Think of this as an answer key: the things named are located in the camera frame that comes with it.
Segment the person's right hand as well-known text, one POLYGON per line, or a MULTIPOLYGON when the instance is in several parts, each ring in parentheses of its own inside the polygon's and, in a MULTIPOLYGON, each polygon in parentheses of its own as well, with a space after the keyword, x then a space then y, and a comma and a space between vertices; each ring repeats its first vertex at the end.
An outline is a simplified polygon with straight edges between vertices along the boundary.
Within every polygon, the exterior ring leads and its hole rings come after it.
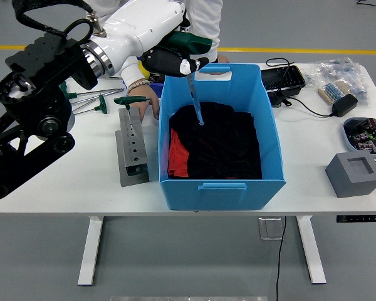
POLYGON ((143 83, 142 85, 137 85, 139 82, 134 83, 133 85, 129 86, 127 95, 132 96, 139 96, 144 97, 144 102, 135 102, 132 104, 133 107, 137 107, 139 114, 140 114, 140 120, 143 121, 145 117, 145 112, 148 109, 149 106, 152 107, 152 115, 155 120, 159 119, 159 113, 160 113, 160 104, 159 104, 159 98, 156 95, 156 93, 152 90, 149 84, 143 83))

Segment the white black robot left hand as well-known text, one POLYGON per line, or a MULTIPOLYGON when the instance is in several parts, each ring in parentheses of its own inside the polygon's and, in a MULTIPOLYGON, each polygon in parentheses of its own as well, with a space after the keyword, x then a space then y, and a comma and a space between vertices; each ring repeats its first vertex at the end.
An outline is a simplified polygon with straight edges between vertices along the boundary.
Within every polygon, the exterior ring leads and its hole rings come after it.
POLYGON ((178 1, 128 1, 103 24, 95 12, 87 18, 93 35, 82 49, 96 77, 122 71, 130 57, 146 70, 186 77, 209 63, 212 41, 185 30, 185 6, 178 1))

